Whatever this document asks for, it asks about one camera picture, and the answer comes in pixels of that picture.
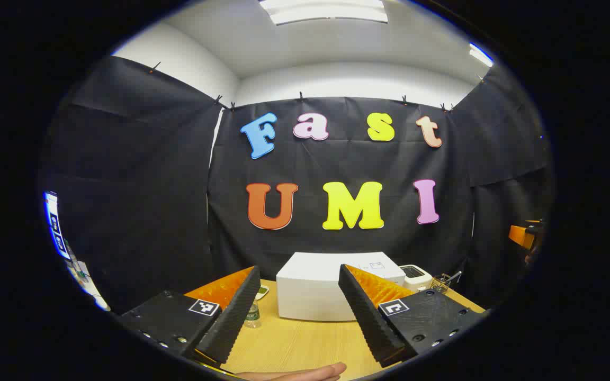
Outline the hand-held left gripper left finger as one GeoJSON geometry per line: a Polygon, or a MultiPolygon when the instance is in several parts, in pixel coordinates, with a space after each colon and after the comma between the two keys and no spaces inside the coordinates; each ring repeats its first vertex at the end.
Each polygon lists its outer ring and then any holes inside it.
{"type": "Polygon", "coordinates": [[[237,340],[261,287],[250,266],[186,294],[162,291],[119,315],[128,330],[177,356],[220,366],[237,340]]]}

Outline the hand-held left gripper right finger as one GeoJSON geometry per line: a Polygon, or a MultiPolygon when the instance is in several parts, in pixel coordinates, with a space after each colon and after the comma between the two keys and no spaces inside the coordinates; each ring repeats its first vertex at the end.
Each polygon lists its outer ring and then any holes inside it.
{"type": "Polygon", "coordinates": [[[489,315],[433,288],[412,293],[347,264],[339,268],[338,285],[381,367],[427,357],[489,315]]]}

